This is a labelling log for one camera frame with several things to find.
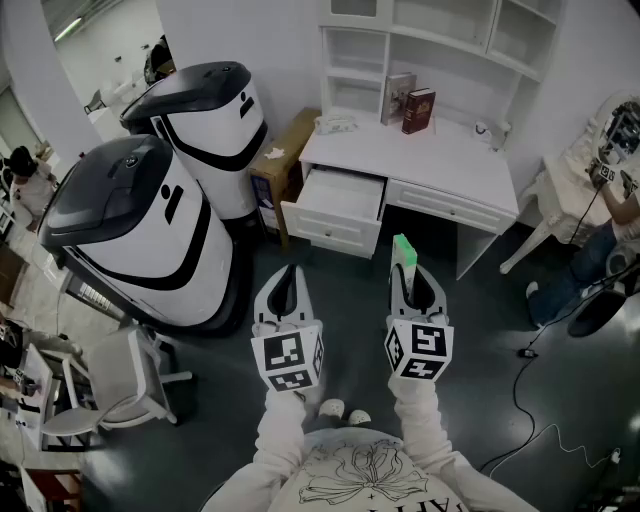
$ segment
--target white wall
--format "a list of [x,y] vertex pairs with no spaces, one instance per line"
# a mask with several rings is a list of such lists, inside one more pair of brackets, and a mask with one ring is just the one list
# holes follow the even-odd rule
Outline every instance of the white wall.
[[316,0],[157,0],[178,68],[237,60],[253,74],[272,134],[320,106]]
[[40,0],[0,4],[1,46],[20,100],[68,164],[100,144],[53,46]]
[[541,157],[560,155],[609,96],[640,90],[639,49],[640,16],[627,0],[568,0],[549,72],[509,151],[517,193]]
[[[83,105],[96,90],[111,82],[120,85],[144,69],[148,44],[163,34],[154,0],[125,0],[86,28],[56,43],[58,55]],[[121,56],[120,62],[115,58]]]

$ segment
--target sneaker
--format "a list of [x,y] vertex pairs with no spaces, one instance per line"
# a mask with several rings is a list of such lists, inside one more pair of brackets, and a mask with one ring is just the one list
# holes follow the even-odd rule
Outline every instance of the sneaker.
[[349,419],[347,423],[351,427],[355,427],[356,425],[360,425],[360,423],[368,423],[371,421],[371,416],[365,411],[360,409],[356,409],[349,415]]
[[531,281],[527,286],[527,291],[525,292],[525,294],[527,295],[527,299],[537,291],[538,291],[538,283],[535,281]]
[[325,400],[325,402],[320,406],[318,416],[323,414],[326,416],[337,416],[338,418],[342,418],[342,415],[344,414],[344,402],[339,398]]

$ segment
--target cardboard box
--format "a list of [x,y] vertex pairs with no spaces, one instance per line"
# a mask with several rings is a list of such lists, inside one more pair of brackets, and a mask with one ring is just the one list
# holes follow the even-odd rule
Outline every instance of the cardboard box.
[[[286,131],[269,144],[249,169],[262,226],[267,238],[288,247],[289,234],[280,201],[295,202],[302,190],[302,168],[298,158],[314,130],[319,110],[305,108],[291,121]],[[268,158],[266,155],[277,155]]]

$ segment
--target white sleeve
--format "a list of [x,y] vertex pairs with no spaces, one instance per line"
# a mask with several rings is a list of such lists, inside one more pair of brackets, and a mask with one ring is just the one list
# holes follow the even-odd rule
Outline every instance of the white sleeve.
[[14,194],[11,195],[11,208],[13,209],[13,214],[18,224],[27,227],[33,222],[33,215],[31,215],[31,212],[20,202],[19,199],[16,199]]
[[266,512],[280,487],[302,465],[305,409],[293,392],[267,392],[258,451],[207,502],[202,512]]
[[49,176],[49,174],[51,174],[51,166],[46,163],[43,162],[42,160],[40,160],[39,158],[35,159],[36,163],[38,164],[38,172],[44,177],[46,178],[47,176]]
[[404,450],[426,473],[436,475],[471,510],[537,512],[503,485],[476,471],[460,452],[454,452],[440,425],[438,396],[433,382],[391,377],[389,389],[402,423]]

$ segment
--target desk drawer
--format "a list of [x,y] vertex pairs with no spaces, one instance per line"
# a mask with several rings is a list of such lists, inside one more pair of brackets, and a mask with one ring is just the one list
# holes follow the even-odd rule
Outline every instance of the desk drawer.
[[502,234],[513,222],[502,212],[438,190],[389,180],[387,204]]
[[380,233],[383,192],[384,180],[313,169],[298,200],[280,205],[290,235],[370,258]]

